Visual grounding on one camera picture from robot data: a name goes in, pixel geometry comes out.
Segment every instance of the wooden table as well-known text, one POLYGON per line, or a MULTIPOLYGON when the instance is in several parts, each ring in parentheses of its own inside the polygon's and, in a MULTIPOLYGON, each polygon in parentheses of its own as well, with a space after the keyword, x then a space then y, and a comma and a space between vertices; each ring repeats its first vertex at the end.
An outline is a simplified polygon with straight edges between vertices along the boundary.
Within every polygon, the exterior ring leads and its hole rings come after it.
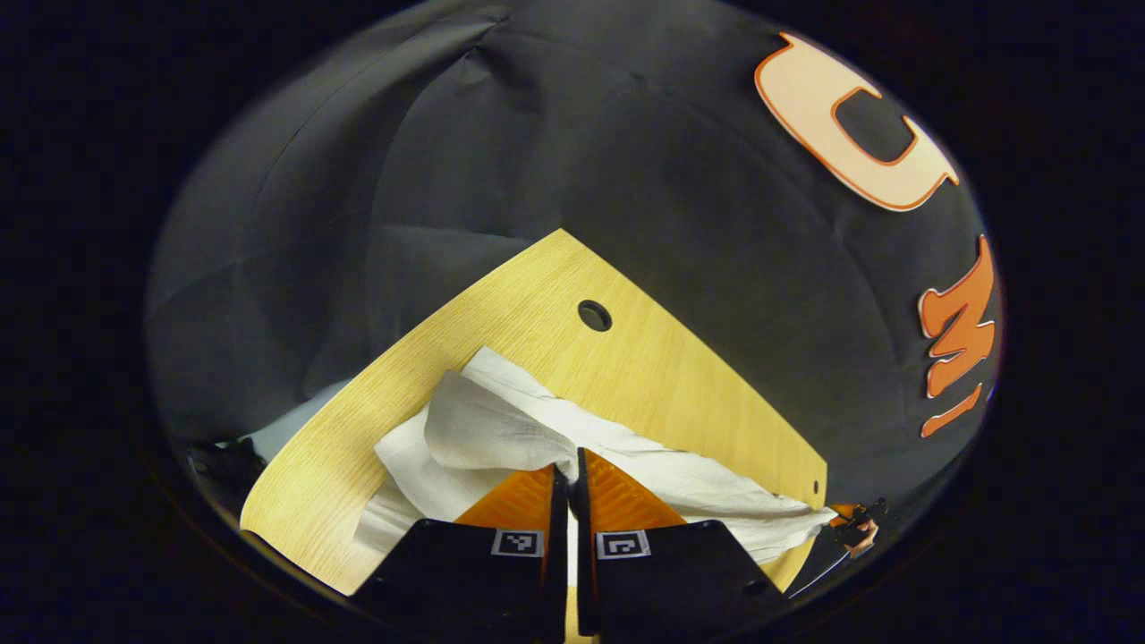
MULTIPOLYGON (((556 230, 450 300, 323 407, 255 482, 240 527, 353 594, 380 563, 353 539, 386 477, 373 445, 482 345, 598 416, 714 458, 773 493, 823 504, 827 463, 815 450, 671 314, 556 230), (608 331, 582 322, 583 300, 608 309, 608 331)), ((763 570, 787 589, 810 550, 811 541, 763 570)))

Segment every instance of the crumpled paper towel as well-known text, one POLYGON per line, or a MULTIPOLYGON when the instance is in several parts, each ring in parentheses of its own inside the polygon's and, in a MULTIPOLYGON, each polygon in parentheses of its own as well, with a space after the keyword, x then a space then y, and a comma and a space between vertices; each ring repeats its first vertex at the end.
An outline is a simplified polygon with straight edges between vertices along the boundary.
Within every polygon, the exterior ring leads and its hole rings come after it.
MULTIPOLYGON (((773 495, 711 458, 669 449, 561 400, 528 371, 482 347, 442 377, 429 403, 374 446, 388 472, 355 539, 385 555, 423 517, 453 520, 515 470, 550 463, 577 478, 576 448, 603 456, 686 520, 718 519, 759 564, 814 536, 836 517, 773 495)), ((569 584, 576 519, 569 515, 569 584)))

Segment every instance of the black fabric backdrop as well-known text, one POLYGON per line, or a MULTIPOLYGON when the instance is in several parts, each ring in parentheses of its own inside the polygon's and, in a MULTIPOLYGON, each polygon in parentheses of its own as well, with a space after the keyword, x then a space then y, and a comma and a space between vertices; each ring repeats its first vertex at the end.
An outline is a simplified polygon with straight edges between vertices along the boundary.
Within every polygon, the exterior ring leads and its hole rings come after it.
MULTIPOLYGON (((714 2, 448 0, 314 58, 221 136, 161 236, 147 325, 171 429, 268 424, 563 227, 775 406, 830 501, 917 486, 986 396, 929 439, 923 421, 990 392, 1001 353, 1000 333, 926 399, 917 299, 977 259, 972 178, 907 213, 836 180, 756 93, 780 29, 714 2)), ((891 159, 903 113, 926 123, 891 96, 839 118, 891 159)))
MULTIPOLYGON (((870 72, 950 147, 992 222, 1009 327, 965 468, 776 641, 1139 641, 1139 520, 1122 498, 1140 473, 1126 332, 1139 327, 1138 25, 1065 0, 748 5, 870 72)), ((179 470, 141 312, 164 213, 207 141, 271 79, 390 10, 10 8, 8 639, 378 641, 338 630, 341 613, 179 470)))

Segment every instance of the light wood surface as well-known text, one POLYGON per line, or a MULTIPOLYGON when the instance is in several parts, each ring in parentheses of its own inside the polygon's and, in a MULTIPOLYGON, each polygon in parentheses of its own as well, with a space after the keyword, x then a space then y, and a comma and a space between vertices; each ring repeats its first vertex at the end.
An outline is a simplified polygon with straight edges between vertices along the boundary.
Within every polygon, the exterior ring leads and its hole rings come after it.
MULTIPOLYGON (((558 230, 458 294, 346 385, 267 466, 240 527, 353 594, 380 563, 353 539, 386 476, 373 445, 482 345, 598 416, 714 458, 773 493, 823 504, 827 463, 815 450, 666 311, 558 230), (609 311, 610 330, 581 321, 585 299, 609 311)), ((785 589, 810 548, 763 570, 785 589)))

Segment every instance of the black cloth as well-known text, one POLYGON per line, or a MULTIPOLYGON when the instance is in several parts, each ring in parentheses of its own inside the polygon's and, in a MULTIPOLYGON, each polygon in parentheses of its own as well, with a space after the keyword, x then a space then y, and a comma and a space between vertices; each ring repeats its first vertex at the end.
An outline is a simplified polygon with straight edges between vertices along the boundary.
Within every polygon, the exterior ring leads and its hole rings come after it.
MULTIPOLYGON (((148 344, 171 431, 214 441, 266 425, 563 227, 807 439, 829 502, 893 506, 941 470, 998 367, 996 347, 925 395, 917 301, 978 257, 972 178, 906 213, 864 201, 756 93, 782 25, 696 7, 429 2, 250 108, 188 179, 155 256, 148 344), (970 413, 919 438, 979 382, 970 413)), ((887 92, 839 118, 893 157, 903 113, 925 128, 887 92)), ((997 292, 984 319, 1001 345, 997 292)))

